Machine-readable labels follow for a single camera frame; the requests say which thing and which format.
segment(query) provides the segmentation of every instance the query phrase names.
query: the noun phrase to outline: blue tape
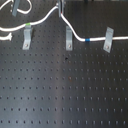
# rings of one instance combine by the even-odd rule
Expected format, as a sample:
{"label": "blue tape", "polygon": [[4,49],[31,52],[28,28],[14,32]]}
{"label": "blue tape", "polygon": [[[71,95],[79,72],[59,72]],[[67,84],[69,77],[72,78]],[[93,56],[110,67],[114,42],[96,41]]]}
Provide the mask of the blue tape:
{"label": "blue tape", "polygon": [[85,39],[85,42],[90,42],[90,38],[88,38],[88,39]]}

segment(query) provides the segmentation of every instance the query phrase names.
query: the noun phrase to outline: metal mount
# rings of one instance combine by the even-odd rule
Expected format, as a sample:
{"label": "metal mount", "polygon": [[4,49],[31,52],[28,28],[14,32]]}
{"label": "metal mount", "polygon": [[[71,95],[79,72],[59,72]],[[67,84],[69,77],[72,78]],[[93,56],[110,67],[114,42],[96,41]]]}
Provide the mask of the metal mount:
{"label": "metal mount", "polygon": [[64,14],[64,5],[65,0],[58,0],[59,17],[61,17],[61,13]]}
{"label": "metal mount", "polygon": [[12,15],[13,16],[16,16],[19,4],[20,4],[20,0],[14,0],[13,8],[12,8]]}
{"label": "metal mount", "polygon": [[32,30],[33,29],[31,28],[31,25],[26,25],[25,30],[24,30],[23,50],[29,50],[30,48]]}
{"label": "metal mount", "polygon": [[67,51],[73,50],[72,30],[69,28],[69,26],[66,26],[66,50]]}
{"label": "metal mount", "polygon": [[113,33],[114,33],[114,30],[109,28],[109,27],[107,27],[106,39],[105,39],[105,43],[104,43],[103,49],[108,53],[110,53],[110,51],[111,51]]}

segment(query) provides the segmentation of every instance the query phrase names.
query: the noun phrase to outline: screw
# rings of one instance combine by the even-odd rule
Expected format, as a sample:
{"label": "screw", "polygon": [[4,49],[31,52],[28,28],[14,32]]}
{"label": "screw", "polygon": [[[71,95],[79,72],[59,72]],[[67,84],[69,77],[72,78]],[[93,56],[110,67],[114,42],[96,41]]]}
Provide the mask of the screw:
{"label": "screw", "polygon": [[109,46],[108,45],[106,45],[106,49],[109,49]]}
{"label": "screw", "polygon": [[27,48],[28,47],[28,44],[25,44],[25,47]]}
{"label": "screw", "polygon": [[68,47],[71,48],[72,47],[71,44]]}

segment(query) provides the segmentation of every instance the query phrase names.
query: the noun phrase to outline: wire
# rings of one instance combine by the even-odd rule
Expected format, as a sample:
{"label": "wire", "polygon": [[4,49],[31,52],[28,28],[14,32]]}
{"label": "wire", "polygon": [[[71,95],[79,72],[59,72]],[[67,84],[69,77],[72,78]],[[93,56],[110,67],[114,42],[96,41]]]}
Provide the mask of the wire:
{"label": "wire", "polygon": [[[105,40],[106,37],[98,37],[98,38],[88,38],[88,39],[84,39],[84,38],[80,38],[76,32],[74,31],[73,27],[71,26],[71,24],[68,22],[68,20],[64,17],[64,15],[61,13],[61,17],[62,19],[65,21],[65,23],[70,27],[70,29],[72,30],[74,36],[81,42],[85,42],[85,41],[102,41]],[[124,36],[124,37],[113,37],[113,40],[128,40],[128,36]]]}
{"label": "wire", "polygon": [[12,40],[12,33],[9,33],[8,36],[5,36],[5,37],[0,37],[0,40]]}
{"label": "wire", "polygon": [[[44,21],[49,17],[49,15],[50,15],[55,9],[57,9],[57,8],[58,8],[57,6],[53,7],[43,19],[41,19],[41,20],[39,20],[39,21],[36,21],[36,22],[31,22],[31,23],[29,23],[29,24],[33,26],[33,25],[38,25],[38,24],[44,22]],[[22,28],[24,28],[25,26],[26,26],[26,24],[22,24],[22,25],[20,25],[20,26],[18,26],[18,27],[15,27],[15,28],[2,28],[2,27],[0,27],[0,31],[4,31],[4,32],[13,32],[13,31],[17,31],[17,30],[19,30],[19,29],[22,29]]]}
{"label": "wire", "polygon": [[38,24],[44,22],[44,21],[49,17],[49,15],[50,15],[54,10],[56,10],[56,9],[58,9],[57,6],[53,7],[43,19],[41,19],[41,20],[39,20],[39,21],[36,21],[36,22],[31,22],[30,24],[31,24],[31,25],[38,25]]}
{"label": "wire", "polygon": [[31,3],[30,0],[27,0],[27,1],[28,1],[29,4],[30,4],[30,9],[29,9],[28,11],[23,11],[23,10],[17,9],[18,12],[20,12],[20,13],[22,13],[22,14],[28,14],[28,13],[31,11],[31,9],[32,9],[32,3]]}
{"label": "wire", "polygon": [[0,10],[7,5],[9,2],[13,2],[13,0],[7,0],[3,5],[1,5]]}
{"label": "wire", "polygon": [[79,41],[85,42],[85,39],[84,39],[84,38],[80,38],[80,37],[76,34],[76,32],[74,31],[73,27],[71,26],[71,24],[68,22],[68,20],[64,17],[64,15],[63,15],[62,13],[61,13],[61,17],[62,17],[62,19],[65,21],[65,23],[71,28],[71,30],[72,30],[74,36],[75,36]]}

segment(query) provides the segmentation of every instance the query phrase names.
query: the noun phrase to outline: black perforated surface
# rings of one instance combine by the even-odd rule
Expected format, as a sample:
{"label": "black perforated surface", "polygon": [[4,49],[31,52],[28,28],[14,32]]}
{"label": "black perforated surface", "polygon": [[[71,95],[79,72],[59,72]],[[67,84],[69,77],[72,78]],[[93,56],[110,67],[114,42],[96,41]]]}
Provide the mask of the black perforated surface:
{"label": "black perforated surface", "polygon": [[[7,5],[0,26],[37,21],[56,4],[31,1],[32,11],[16,18]],[[22,1],[20,8],[29,5]],[[127,2],[67,2],[65,16],[81,37],[105,36],[107,26],[114,36],[128,35]],[[67,52],[58,10],[33,28],[29,51],[22,50],[23,29],[11,42],[0,41],[0,128],[127,128],[128,41],[113,41],[108,54],[103,41],[73,38]]]}

